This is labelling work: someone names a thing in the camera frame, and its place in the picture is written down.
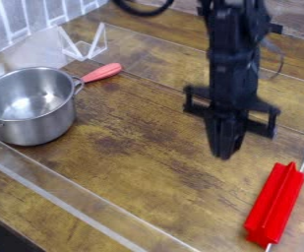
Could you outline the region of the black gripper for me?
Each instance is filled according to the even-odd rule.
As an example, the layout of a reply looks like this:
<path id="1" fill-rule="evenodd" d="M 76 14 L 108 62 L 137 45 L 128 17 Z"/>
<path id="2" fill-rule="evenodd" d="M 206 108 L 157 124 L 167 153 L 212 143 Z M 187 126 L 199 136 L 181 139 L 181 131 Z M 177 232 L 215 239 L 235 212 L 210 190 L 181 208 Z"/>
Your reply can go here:
<path id="1" fill-rule="evenodd" d="M 280 110 L 258 97 L 242 108 L 223 108 L 214 102 L 210 106 L 195 103 L 193 98 L 210 99 L 210 88 L 187 86 L 184 88 L 187 102 L 184 112 L 204 119 L 208 143 L 212 154 L 227 160 L 242 148 L 246 133 L 252 132 L 263 137 L 274 138 L 276 134 L 276 117 Z M 250 118 L 250 112 L 256 111 L 268 115 L 268 123 Z M 228 149 L 223 137 L 228 139 Z"/>

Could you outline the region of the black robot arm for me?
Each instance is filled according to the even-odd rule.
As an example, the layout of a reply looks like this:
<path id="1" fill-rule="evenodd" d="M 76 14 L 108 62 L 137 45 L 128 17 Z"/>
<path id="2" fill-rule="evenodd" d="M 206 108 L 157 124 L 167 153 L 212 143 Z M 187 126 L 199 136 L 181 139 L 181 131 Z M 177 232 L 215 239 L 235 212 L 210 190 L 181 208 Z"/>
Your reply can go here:
<path id="1" fill-rule="evenodd" d="M 228 159 L 246 133 L 276 133 L 280 109 L 258 95 L 262 49 L 271 16 L 264 0 L 200 0 L 208 29 L 210 85 L 187 86 L 184 111 L 201 117 L 212 154 Z"/>

